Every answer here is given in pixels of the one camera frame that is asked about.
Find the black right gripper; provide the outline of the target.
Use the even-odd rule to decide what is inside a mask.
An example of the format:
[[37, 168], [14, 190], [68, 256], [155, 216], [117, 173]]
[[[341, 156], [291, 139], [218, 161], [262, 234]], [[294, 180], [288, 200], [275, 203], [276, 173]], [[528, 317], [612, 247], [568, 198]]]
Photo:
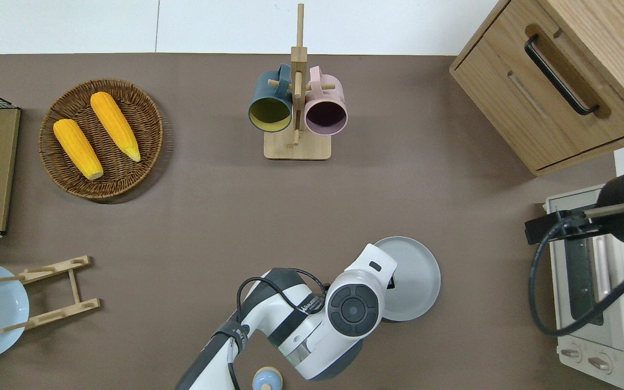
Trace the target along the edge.
[[568, 221], [556, 230], [550, 238], [551, 241], [583, 239], [603, 235], [600, 226], [587, 218], [584, 210], [558, 210], [525, 222], [525, 236], [528, 244], [540, 244], [548, 231], [564, 219], [568, 219]]

